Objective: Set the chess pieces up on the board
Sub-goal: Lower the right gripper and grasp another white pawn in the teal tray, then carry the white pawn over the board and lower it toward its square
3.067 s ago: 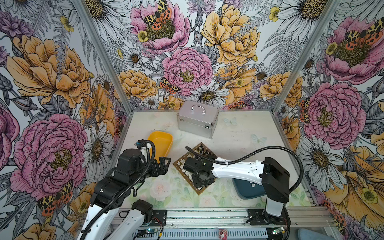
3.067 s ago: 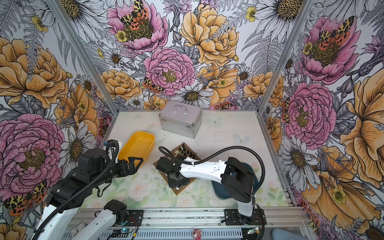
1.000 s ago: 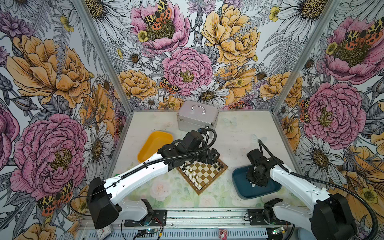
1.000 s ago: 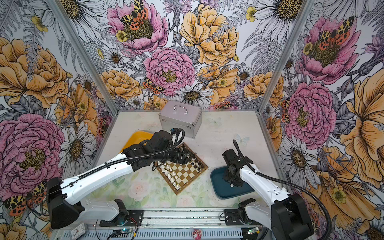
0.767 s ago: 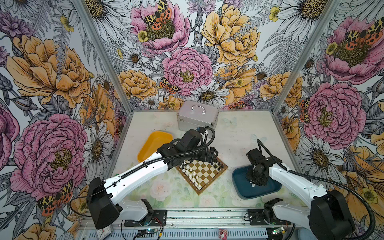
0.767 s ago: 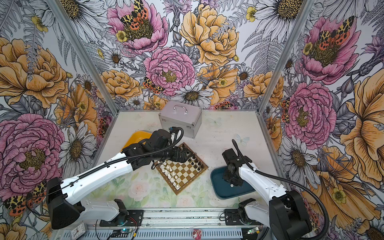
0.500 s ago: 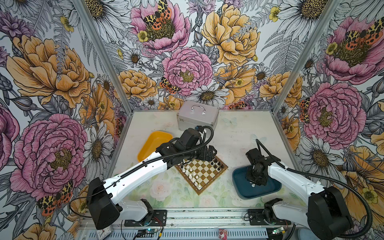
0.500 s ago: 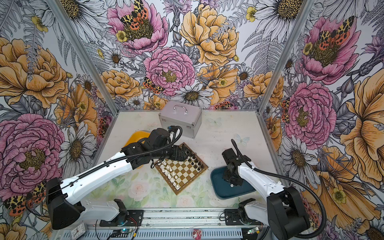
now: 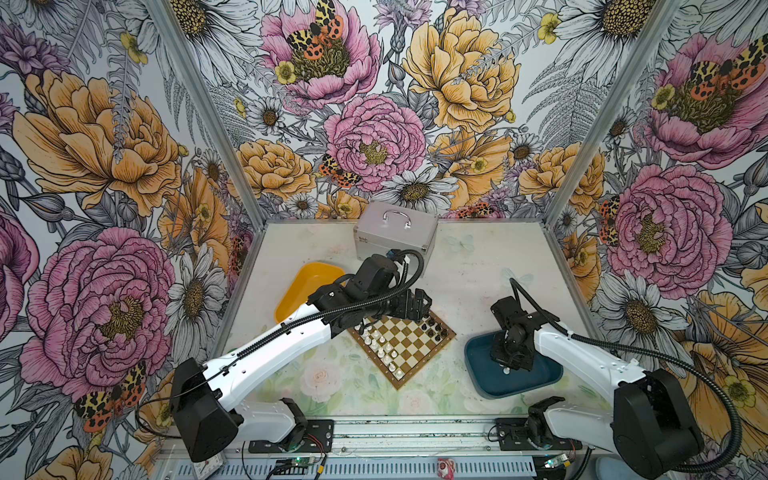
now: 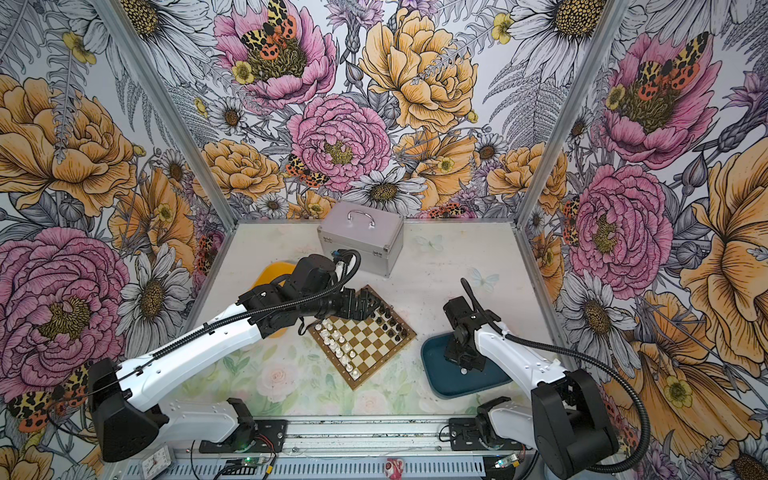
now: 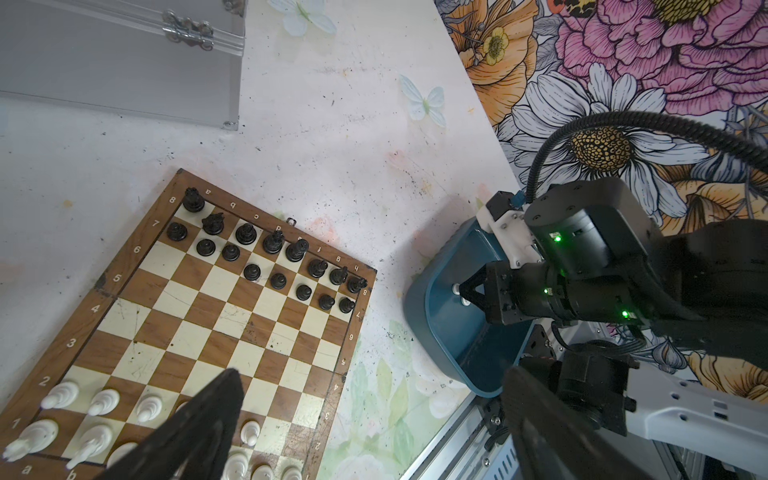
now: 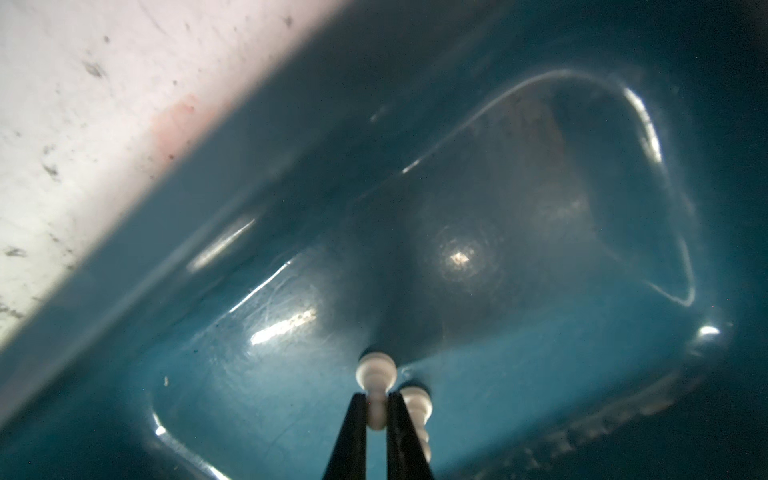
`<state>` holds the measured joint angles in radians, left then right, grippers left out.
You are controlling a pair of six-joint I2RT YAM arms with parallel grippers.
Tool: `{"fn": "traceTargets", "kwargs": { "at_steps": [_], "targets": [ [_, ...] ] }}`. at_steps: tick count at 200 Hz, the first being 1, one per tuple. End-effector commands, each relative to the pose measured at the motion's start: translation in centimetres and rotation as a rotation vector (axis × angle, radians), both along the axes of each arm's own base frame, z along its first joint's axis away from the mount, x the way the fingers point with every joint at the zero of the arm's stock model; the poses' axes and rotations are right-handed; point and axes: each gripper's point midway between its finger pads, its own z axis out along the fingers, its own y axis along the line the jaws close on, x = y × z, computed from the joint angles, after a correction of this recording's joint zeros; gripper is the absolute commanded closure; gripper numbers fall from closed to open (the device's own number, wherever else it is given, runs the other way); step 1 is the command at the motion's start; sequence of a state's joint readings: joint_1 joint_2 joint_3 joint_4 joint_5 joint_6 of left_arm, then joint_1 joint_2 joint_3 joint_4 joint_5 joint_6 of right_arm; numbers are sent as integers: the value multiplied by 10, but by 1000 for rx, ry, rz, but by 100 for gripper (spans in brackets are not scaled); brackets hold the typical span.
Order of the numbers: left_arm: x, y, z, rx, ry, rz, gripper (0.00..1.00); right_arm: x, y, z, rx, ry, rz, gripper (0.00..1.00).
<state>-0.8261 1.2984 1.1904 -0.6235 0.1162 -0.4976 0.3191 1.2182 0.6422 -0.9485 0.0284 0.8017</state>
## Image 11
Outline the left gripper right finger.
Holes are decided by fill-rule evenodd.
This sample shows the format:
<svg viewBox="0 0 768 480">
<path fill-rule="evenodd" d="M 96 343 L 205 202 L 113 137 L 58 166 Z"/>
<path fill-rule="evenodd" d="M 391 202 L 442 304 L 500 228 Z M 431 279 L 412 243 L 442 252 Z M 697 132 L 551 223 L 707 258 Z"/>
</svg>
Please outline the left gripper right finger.
<svg viewBox="0 0 768 480">
<path fill-rule="evenodd" d="M 501 403 L 524 479 L 649 477 L 519 366 L 504 375 Z"/>
</svg>

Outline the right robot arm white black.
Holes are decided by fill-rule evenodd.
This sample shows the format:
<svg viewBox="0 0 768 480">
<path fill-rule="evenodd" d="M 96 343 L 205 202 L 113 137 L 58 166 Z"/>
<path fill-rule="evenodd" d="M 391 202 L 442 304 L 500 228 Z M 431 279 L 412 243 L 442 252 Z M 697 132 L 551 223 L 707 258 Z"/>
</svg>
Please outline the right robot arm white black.
<svg viewBox="0 0 768 480">
<path fill-rule="evenodd" d="M 486 320 L 625 326 L 692 350 L 767 364 L 767 225 L 712 223 L 667 237 L 616 178 L 552 187 L 524 216 L 540 260 L 494 261 L 461 283 Z"/>
</svg>

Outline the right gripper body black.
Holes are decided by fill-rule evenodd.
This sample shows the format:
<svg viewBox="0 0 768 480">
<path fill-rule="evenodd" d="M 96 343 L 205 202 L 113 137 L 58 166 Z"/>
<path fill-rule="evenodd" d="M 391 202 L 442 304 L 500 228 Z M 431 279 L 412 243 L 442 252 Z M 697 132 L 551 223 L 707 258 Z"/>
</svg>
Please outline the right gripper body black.
<svg viewBox="0 0 768 480">
<path fill-rule="evenodd" d="M 494 261 L 460 284 L 491 324 L 534 318 L 648 327 L 693 321 L 683 305 L 679 248 L 620 179 L 551 188 L 523 217 L 538 262 Z"/>
</svg>

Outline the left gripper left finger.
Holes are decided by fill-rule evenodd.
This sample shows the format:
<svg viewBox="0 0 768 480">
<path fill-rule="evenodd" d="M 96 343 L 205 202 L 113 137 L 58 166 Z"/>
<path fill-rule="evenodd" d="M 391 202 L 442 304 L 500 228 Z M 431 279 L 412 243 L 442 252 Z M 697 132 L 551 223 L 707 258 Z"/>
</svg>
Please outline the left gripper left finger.
<svg viewBox="0 0 768 480">
<path fill-rule="evenodd" d="M 239 372 L 228 368 L 100 479 L 220 479 L 244 399 Z"/>
</svg>

